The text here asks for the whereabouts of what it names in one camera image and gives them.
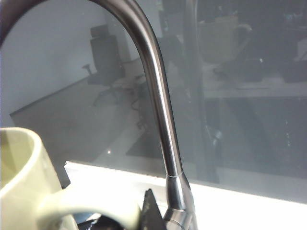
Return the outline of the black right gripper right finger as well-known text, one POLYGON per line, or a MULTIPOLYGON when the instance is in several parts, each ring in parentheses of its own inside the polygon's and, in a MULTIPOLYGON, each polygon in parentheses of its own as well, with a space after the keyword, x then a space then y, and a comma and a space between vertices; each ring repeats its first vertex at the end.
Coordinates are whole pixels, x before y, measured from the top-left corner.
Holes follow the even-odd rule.
POLYGON ((141 230, 166 230, 165 221, 162 218, 152 189, 145 191, 140 218, 141 230))

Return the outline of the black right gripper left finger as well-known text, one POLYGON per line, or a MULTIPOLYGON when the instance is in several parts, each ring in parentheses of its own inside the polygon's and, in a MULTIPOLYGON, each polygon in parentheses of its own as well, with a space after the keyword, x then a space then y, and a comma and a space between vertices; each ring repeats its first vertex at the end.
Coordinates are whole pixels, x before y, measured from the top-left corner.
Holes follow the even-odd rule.
POLYGON ((115 220, 101 216, 95 223, 96 230, 122 230, 122 226, 115 220))

